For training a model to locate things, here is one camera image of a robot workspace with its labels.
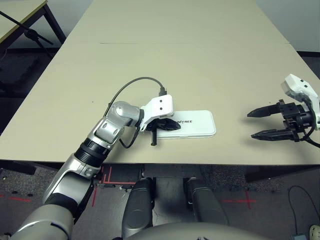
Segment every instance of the desk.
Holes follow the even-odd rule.
[[[5,0],[0,2],[0,10],[27,27],[44,16],[61,44],[63,44],[66,36],[47,2],[47,0]],[[0,52],[8,48],[23,33],[24,29],[22,27],[0,15]]]
[[[149,76],[167,88],[175,110],[211,111],[216,134],[151,146],[145,132],[130,149],[117,144],[108,163],[318,164],[320,149],[305,142],[250,137],[283,128],[279,114],[246,116],[279,99],[292,102],[280,87],[290,73],[320,93],[320,80],[254,0],[95,0],[0,137],[0,159],[64,162],[114,93]],[[158,91],[154,82],[137,82],[118,100],[142,106]],[[320,140],[319,132],[311,137]]]

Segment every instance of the table frame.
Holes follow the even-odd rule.
[[[29,17],[25,22],[22,22],[25,26],[30,27],[33,25],[39,18],[42,16],[45,17],[46,21],[49,23],[54,34],[59,39],[60,43],[63,44],[66,40],[66,36],[62,29],[60,28],[57,20],[52,14],[49,6],[47,4],[43,5],[38,11],[36,11],[31,17]],[[15,40],[17,40],[23,33],[25,29],[23,27],[18,27],[14,30],[5,40],[0,42],[0,52],[7,49]]]
[[[60,28],[57,20],[52,14],[49,6],[47,4],[43,5],[38,11],[36,11],[31,17],[29,17],[23,24],[27,27],[32,26],[39,18],[45,17],[46,21],[49,23],[54,34],[59,39],[60,43],[63,44],[66,40],[66,36],[62,29]],[[14,30],[9,36],[7,36],[2,42],[0,42],[0,52],[7,49],[15,40],[17,40],[23,33],[25,29],[19,26]],[[0,98],[25,98],[27,94],[16,93],[10,86],[4,84],[0,81],[0,89],[4,91],[4,94],[0,95]]]

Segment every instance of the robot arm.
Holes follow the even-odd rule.
[[[277,104],[257,108],[248,117],[262,118],[281,113],[285,129],[263,130],[251,135],[252,138],[265,141],[293,140],[306,141],[320,148],[320,144],[312,141],[310,135],[314,130],[320,130],[320,98],[311,85],[305,80],[290,74],[285,78],[281,87],[286,95],[304,103],[285,103],[282,99]]]
[[[125,127],[144,130],[152,120],[173,114],[170,95],[155,97],[142,109],[124,101],[114,103],[57,172],[44,193],[43,205],[24,221],[12,239],[71,239],[74,223],[94,188],[93,178]]]

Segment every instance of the black table leg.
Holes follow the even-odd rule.
[[[63,44],[66,40],[66,36],[65,36],[64,32],[62,31],[62,29],[60,28],[54,15],[52,14],[49,6],[46,4],[42,8],[45,11],[45,14],[44,14],[45,19],[49,23],[50,27],[52,28],[52,30],[55,33],[55,35],[57,36],[57,38],[59,39],[60,43]]]
[[[27,162],[18,162],[18,161],[9,161],[9,160],[0,160],[0,168],[28,174],[34,175],[36,168],[30,165]]]

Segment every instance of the black cable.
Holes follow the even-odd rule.
[[[310,100],[307,99],[307,98],[304,98],[303,101],[305,102],[306,106],[309,108],[309,110],[310,110],[310,112],[311,112],[311,115],[312,115],[312,119],[317,120],[315,111],[314,111],[313,108],[312,108],[312,105],[311,105]],[[313,122],[312,122],[312,125],[311,125],[311,129],[310,129],[310,131],[309,131],[308,133],[306,133],[306,131],[303,130],[303,132],[304,132],[304,137],[302,137],[302,138],[300,139],[300,141],[306,141],[307,143],[309,143],[309,144],[311,144],[311,145],[313,145],[313,146],[315,146],[315,147],[320,148],[320,144],[317,143],[317,142],[315,142],[315,141],[313,141],[313,140],[310,138],[310,135],[314,132],[315,128],[316,128],[316,123],[313,121]]]
[[[308,193],[307,190],[305,190],[302,186],[299,186],[299,185],[293,185],[289,188],[288,190],[288,201],[289,201],[289,204],[290,204],[290,208],[292,210],[292,213],[293,213],[293,217],[294,217],[294,226],[295,226],[295,234],[298,235],[298,228],[297,228],[297,217],[296,217],[296,212],[294,210],[294,208],[292,207],[292,203],[291,203],[291,198],[290,198],[290,192],[293,188],[299,188],[301,190],[303,190],[309,197],[312,205],[313,205],[313,208],[314,208],[314,211],[316,212],[316,215],[318,216],[319,220],[320,220],[320,215],[318,213],[318,210],[317,210],[317,207],[315,205],[315,202],[313,201],[312,197],[310,196],[310,194]]]
[[[108,112],[109,112],[109,109],[110,107],[112,106],[112,104],[114,103],[114,101],[116,100],[116,98],[118,97],[118,95],[126,88],[128,87],[130,84],[136,82],[136,81],[139,81],[139,80],[142,80],[142,79],[147,79],[147,80],[151,80],[151,81],[154,81],[156,82],[157,84],[160,85],[160,92],[159,92],[159,96],[163,96],[163,95],[166,95],[167,94],[167,91],[165,89],[165,87],[162,85],[162,83],[160,81],[158,81],[157,79],[153,78],[153,77],[149,77],[149,76],[142,76],[142,77],[138,77],[138,78],[135,78],[131,81],[129,81],[127,84],[125,84],[122,88],[120,88],[120,90],[114,95],[114,97],[112,98],[111,102],[109,102],[108,104],[108,107],[107,109],[105,110],[103,116],[107,116]],[[129,145],[126,145],[122,139],[119,139],[119,142],[122,144],[122,146],[125,148],[125,149],[128,149],[132,146],[132,144],[134,144],[135,140],[137,139],[138,137],[138,134],[139,134],[139,131],[140,131],[140,126],[137,126],[136,129],[135,129],[135,132],[134,132],[134,135],[133,135],[133,138],[131,140],[131,142],[129,143]]]
[[[314,111],[313,108],[312,108],[312,105],[311,105],[310,100],[307,99],[307,98],[304,98],[304,99],[302,99],[302,100],[305,102],[306,106],[307,106],[308,109],[310,110],[311,115],[312,115],[312,119],[316,120],[316,114],[315,114],[315,111]],[[311,125],[310,131],[309,131],[303,138],[301,138],[300,141],[305,141],[305,140],[307,140],[307,139],[309,138],[309,136],[314,132],[315,127],[316,127],[316,123],[315,123],[314,121],[312,121],[312,125]]]
[[[311,145],[313,145],[313,146],[315,146],[315,147],[318,147],[318,148],[320,148],[320,143],[317,143],[317,142],[315,142],[315,141],[312,141],[310,138],[308,138],[307,140],[305,140],[307,143],[309,143],[309,144],[311,144]]]
[[[122,139],[119,139],[119,142],[122,144],[122,146],[123,146],[125,149],[130,148],[130,147],[132,146],[132,144],[134,144],[136,138],[138,137],[139,131],[140,131],[140,126],[138,126],[138,127],[135,129],[133,138],[132,138],[132,140],[131,140],[131,142],[130,142],[130,144],[129,144],[128,146],[122,141]]]
[[[163,94],[163,95],[167,94],[164,86],[163,86],[163,85],[161,84],[161,82],[158,81],[157,79],[155,79],[155,78],[153,78],[153,77],[149,77],[149,76],[142,76],[142,77],[135,78],[135,79],[131,80],[130,82],[128,82],[127,84],[125,84],[122,88],[120,88],[120,90],[114,95],[114,97],[112,98],[111,102],[109,102],[108,107],[107,107],[107,109],[105,110],[103,116],[104,116],[104,117],[107,116],[107,113],[109,112],[110,107],[112,106],[112,104],[114,103],[114,101],[116,100],[116,98],[118,97],[118,95],[119,95],[126,87],[128,87],[130,84],[132,84],[132,83],[134,83],[134,82],[136,82],[136,81],[142,80],[142,79],[148,79],[148,80],[152,80],[152,81],[156,82],[157,84],[160,85],[160,94]]]

